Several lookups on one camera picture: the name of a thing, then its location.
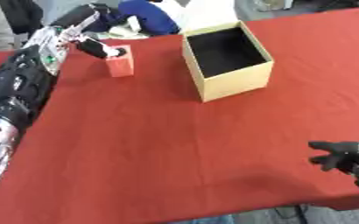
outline robotic hand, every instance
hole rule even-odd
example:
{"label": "robotic hand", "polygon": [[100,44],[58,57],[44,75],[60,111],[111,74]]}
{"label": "robotic hand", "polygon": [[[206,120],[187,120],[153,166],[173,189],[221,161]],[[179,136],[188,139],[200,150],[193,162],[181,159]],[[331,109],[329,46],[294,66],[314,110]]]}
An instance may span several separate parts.
{"label": "robotic hand", "polygon": [[309,142],[309,147],[329,152],[329,155],[311,157],[311,163],[321,165],[324,172],[336,168],[341,172],[351,174],[356,178],[355,184],[359,186],[358,142]]}
{"label": "robotic hand", "polygon": [[38,118],[60,74],[69,45],[98,58],[126,53],[82,34],[105,10],[82,5],[37,30],[0,66],[0,176],[23,134]]}

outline pile of clothes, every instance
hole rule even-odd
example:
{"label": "pile of clothes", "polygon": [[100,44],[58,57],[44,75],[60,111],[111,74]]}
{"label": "pile of clothes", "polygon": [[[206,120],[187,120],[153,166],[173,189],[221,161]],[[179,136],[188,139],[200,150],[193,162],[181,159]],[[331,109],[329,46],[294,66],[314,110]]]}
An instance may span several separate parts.
{"label": "pile of clothes", "polygon": [[[107,32],[137,38],[175,34],[237,21],[235,0],[191,0],[182,7],[175,0],[123,0],[100,21],[91,25],[92,32]],[[94,3],[106,11],[106,4]]]}

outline table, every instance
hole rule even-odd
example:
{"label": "table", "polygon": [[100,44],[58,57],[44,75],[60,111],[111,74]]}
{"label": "table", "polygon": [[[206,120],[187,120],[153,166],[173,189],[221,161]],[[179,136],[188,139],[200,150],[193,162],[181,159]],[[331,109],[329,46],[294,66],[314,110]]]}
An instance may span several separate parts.
{"label": "table", "polygon": [[269,86],[205,104],[180,36],[113,42],[132,45],[130,78],[73,52],[0,182],[0,224],[358,208],[353,179],[309,164],[306,143],[359,141],[359,10],[247,24],[276,60]]}

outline blue cloth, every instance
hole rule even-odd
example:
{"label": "blue cloth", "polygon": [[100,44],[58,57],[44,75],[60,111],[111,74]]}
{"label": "blue cloth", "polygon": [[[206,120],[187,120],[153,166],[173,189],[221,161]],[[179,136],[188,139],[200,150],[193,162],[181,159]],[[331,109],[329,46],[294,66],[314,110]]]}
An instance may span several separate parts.
{"label": "blue cloth", "polygon": [[136,16],[142,29],[151,35],[166,35],[179,31],[175,22],[163,10],[146,0],[123,0],[118,9],[124,15]]}

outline white cloth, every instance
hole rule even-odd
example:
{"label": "white cloth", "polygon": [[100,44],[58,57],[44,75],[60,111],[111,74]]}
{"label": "white cloth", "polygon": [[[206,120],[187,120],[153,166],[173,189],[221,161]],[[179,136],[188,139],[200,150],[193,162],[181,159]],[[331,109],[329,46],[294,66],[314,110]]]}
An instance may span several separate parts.
{"label": "white cloth", "polygon": [[175,0],[154,4],[177,23],[181,32],[238,21],[235,0],[191,0],[185,8]]}

